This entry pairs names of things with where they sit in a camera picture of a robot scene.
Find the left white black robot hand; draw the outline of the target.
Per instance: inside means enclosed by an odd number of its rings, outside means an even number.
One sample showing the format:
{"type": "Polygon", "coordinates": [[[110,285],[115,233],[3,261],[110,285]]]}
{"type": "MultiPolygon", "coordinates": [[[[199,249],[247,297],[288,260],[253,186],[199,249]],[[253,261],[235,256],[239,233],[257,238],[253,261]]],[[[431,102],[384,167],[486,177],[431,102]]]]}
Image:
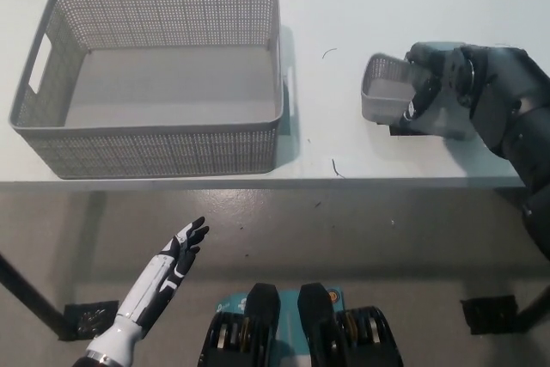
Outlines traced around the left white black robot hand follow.
{"type": "Polygon", "coordinates": [[[204,217],[190,222],[153,256],[131,287],[117,315],[138,325],[142,337],[147,335],[172,300],[208,231],[204,217]]]}

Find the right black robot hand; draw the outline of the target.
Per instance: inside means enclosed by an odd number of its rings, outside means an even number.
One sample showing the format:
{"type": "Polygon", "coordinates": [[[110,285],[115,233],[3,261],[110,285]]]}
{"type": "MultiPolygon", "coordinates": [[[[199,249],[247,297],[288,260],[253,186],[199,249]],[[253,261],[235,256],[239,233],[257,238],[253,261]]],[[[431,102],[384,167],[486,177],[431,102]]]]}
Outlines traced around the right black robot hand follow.
{"type": "Polygon", "coordinates": [[[549,77],[521,48],[417,42],[406,61],[423,74],[400,123],[418,119],[437,95],[451,93],[494,154],[549,156],[549,77]]]}

